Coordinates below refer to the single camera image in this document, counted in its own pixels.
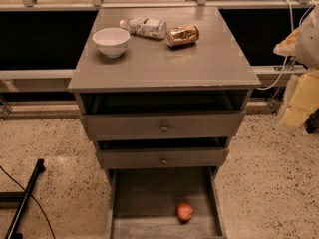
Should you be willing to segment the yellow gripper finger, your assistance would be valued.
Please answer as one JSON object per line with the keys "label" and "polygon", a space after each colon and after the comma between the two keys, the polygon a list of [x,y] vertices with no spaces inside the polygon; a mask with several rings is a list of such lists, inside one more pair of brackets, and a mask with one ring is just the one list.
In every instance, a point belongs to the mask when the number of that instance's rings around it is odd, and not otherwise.
{"label": "yellow gripper finger", "polygon": [[297,56],[297,43],[299,37],[300,28],[293,30],[283,41],[278,43],[273,53],[279,56]]}

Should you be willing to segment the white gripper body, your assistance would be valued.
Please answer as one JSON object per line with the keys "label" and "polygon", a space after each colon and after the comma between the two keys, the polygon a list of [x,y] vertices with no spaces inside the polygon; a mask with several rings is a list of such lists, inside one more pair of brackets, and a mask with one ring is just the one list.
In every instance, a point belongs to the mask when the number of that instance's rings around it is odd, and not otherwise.
{"label": "white gripper body", "polygon": [[279,110],[278,129],[293,132],[304,126],[319,109],[319,70],[311,69],[301,76],[292,75]]}

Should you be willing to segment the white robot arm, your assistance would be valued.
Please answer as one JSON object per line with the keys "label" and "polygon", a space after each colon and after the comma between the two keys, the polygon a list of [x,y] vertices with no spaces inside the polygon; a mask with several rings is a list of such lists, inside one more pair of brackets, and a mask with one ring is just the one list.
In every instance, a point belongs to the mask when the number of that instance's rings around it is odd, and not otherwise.
{"label": "white robot arm", "polygon": [[300,77],[290,78],[284,95],[285,105],[280,112],[279,126],[293,131],[302,127],[319,109],[319,6],[275,46],[273,53],[293,56],[308,68]]}

